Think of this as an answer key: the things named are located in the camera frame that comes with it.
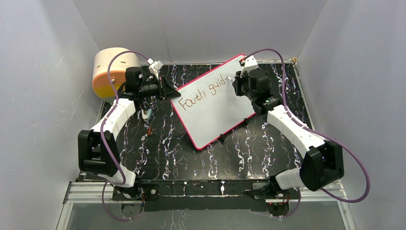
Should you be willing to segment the pink framed whiteboard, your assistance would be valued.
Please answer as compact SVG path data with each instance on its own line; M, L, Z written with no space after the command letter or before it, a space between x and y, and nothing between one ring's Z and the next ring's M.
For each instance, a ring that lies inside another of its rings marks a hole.
M172 107L197 150L204 149L221 135L252 117L255 112L247 97L237 96L232 82L242 70L239 54L177 89L181 97Z

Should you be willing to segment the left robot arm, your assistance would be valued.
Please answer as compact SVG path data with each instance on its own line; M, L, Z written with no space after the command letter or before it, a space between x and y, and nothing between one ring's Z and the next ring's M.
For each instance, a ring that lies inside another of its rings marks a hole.
M130 199L140 198L143 187L137 174L121 163L116 139L145 98L169 100L181 96L164 77L151 71L152 68L127 68L125 81L117 90L118 100L96 125L78 134L79 169L106 179Z

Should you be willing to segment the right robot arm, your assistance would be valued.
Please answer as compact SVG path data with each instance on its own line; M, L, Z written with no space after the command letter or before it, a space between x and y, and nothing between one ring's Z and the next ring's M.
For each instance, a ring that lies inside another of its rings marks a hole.
M283 198L289 189L307 187L317 191L344 176L342 147L308 131L305 123L295 123L294 116L271 93L267 72L259 68L237 71L232 85L236 95L247 97L255 113L277 128L303 157L301 167L271 176L269 185L260 191Z

